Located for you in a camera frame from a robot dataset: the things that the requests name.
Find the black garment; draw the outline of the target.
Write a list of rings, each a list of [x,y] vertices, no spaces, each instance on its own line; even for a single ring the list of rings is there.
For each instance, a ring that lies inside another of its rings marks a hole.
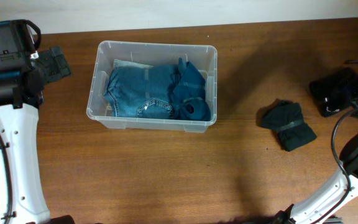
[[[260,126],[272,130],[287,152],[302,147],[317,138],[305,122],[299,103],[279,100],[262,117]]]
[[[352,68],[342,68],[312,81],[309,89],[322,117],[327,118],[350,107],[358,96],[358,74]]]

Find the light blue jeans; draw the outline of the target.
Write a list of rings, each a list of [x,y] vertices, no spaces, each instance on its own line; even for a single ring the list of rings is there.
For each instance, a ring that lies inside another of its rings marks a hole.
[[[115,70],[121,67],[152,68],[152,65],[115,59],[113,63],[113,69]]]

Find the dark blue jeans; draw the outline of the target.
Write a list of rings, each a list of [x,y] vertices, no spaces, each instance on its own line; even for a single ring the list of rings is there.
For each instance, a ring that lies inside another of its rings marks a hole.
[[[125,118],[172,119],[169,94],[176,65],[152,68],[121,67],[113,70],[104,90],[111,115]]]

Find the teal blue garment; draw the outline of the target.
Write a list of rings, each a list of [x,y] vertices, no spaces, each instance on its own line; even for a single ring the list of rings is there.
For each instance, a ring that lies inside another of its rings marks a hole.
[[[206,80],[199,70],[182,58],[178,59],[178,73],[169,94],[173,118],[188,121],[209,121],[211,111],[206,102]]]

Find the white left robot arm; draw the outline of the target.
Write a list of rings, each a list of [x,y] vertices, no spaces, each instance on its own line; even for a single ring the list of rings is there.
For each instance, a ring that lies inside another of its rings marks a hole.
[[[40,181],[37,123],[45,85],[71,74],[59,46],[0,55],[0,223],[73,223],[51,218]]]

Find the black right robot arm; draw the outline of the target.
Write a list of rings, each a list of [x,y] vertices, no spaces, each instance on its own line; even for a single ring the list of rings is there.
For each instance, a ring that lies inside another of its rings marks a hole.
[[[345,145],[341,154],[335,149],[335,137],[340,124],[358,112],[358,106],[342,115],[331,135],[331,151],[337,171],[310,197],[279,211],[273,224],[342,223],[334,216],[346,203],[358,197],[358,133]]]

